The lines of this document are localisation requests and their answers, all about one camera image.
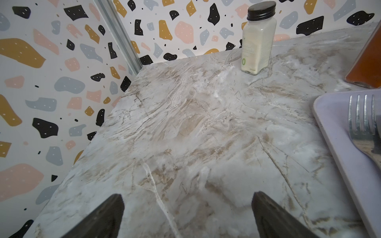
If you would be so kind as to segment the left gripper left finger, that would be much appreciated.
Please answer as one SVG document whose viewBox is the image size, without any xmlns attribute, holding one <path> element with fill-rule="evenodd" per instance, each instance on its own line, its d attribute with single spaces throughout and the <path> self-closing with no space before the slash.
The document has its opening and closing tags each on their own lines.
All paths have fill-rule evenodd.
<svg viewBox="0 0 381 238">
<path fill-rule="evenodd" d="M 125 205 L 122 196 L 113 194 L 63 237 L 116 238 L 124 210 Z"/>
</svg>

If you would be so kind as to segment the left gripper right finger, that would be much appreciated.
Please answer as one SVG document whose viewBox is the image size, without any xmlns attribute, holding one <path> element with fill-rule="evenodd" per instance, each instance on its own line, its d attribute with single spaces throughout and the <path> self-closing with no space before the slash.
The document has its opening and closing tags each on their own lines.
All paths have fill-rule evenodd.
<svg viewBox="0 0 381 238">
<path fill-rule="evenodd" d="M 254 193 L 251 206 L 260 238 L 318 238 L 262 191 Z"/>
</svg>

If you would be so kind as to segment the lavender plastic tray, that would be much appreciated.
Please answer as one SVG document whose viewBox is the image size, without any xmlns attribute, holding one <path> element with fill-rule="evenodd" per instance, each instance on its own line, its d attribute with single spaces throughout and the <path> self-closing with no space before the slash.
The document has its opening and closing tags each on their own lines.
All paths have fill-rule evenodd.
<svg viewBox="0 0 381 238">
<path fill-rule="evenodd" d="M 355 147 L 349 136 L 349 100 L 364 103 L 375 97 L 377 123 L 381 123 L 381 91 L 367 89 L 327 93 L 313 103 L 313 114 L 339 168 L 356 208 L 372 238 L 381 236 L 381 171 L 366 154 Z"/>
</svg>

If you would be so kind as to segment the green handle fork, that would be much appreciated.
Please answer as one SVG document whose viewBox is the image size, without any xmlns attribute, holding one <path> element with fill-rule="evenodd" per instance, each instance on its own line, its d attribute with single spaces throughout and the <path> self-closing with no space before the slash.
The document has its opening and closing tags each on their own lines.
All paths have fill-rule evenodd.
<svg viewBox="0 0 381 238">
<path fill-rule="evenodd" d="M 381 167 L 381 135 L 376 114 L 376 97 L 372 95 L 368 102 L 368 95 L 364 99 L 358 95 L 355 99 L 349 98 L 348 128 L 352 143 L 362 153 L 366 154 L 375 165 Z"/>
</svg>

